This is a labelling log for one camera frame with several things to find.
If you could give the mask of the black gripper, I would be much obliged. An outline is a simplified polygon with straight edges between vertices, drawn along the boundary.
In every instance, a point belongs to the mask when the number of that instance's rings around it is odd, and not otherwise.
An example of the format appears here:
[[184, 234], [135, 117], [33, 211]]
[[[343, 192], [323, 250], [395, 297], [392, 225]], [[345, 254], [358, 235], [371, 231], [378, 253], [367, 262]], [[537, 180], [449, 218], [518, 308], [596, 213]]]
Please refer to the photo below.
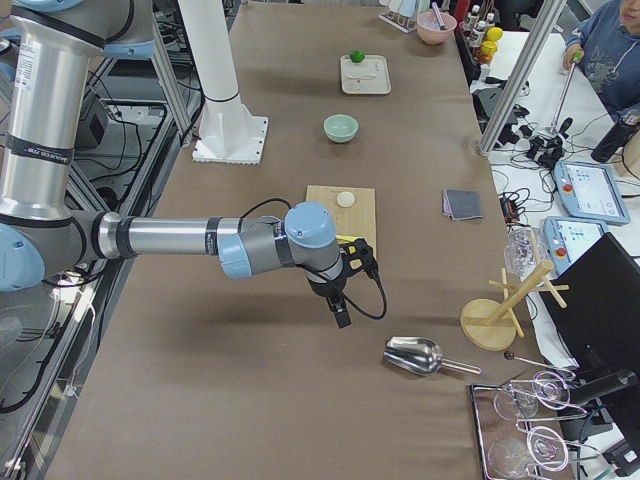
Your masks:
[[326, 298], [331, 313], [334, 315], [337, 326], [342, 329], [351, 325], [343, 290], [347, 283], [346, 270], [331, 278], [327, 271], [317, 271], [306, 268], [306, 278], [314, 293]]

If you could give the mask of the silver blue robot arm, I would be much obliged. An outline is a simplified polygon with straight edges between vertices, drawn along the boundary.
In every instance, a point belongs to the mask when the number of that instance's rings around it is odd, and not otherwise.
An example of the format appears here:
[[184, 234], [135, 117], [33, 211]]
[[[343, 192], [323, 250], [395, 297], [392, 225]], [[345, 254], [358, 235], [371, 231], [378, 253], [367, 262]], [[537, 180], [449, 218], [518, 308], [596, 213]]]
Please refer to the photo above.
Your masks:
[[350, 322], [347, 252], [324, 206], [283, 219], [156, 219], [73, 211], [64, 201], [90, 60], [147, 58], [148, 1], [16, 1], [21, 33], [1, 174], [1, 288], [37, 285], [78, 263], [141, 254], [206, 254], [234, 279], [300, 267], [339, 326]]

